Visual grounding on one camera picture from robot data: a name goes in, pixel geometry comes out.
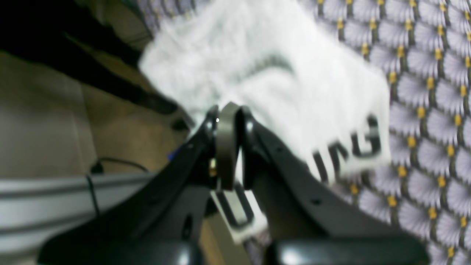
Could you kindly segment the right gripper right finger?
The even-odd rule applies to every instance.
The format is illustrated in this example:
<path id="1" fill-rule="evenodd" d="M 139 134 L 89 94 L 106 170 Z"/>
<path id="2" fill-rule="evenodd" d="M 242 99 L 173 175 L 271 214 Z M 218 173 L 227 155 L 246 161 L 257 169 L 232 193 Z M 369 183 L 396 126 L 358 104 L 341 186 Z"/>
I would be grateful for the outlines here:
<path id="1" fill-rule="evenodd" d="M 350 206 L 313 178 L 248 107 L 239 111 L 243 183 L 269 223 L 264 265 L 427 265 L 422 243 Z"/>

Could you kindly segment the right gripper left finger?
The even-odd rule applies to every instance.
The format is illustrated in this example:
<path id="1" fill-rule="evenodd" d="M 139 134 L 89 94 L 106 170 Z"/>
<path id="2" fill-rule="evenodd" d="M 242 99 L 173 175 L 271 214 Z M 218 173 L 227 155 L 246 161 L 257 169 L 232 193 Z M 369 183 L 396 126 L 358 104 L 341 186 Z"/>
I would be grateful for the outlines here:
<path id="1" fill-rule="evenodd" d="M 237 113 L 211 107 L 198 131 L 144 188 L 49 239 L 39 265 L 203 265 L 198 245 L 211 190 L 232 190 Z"/>

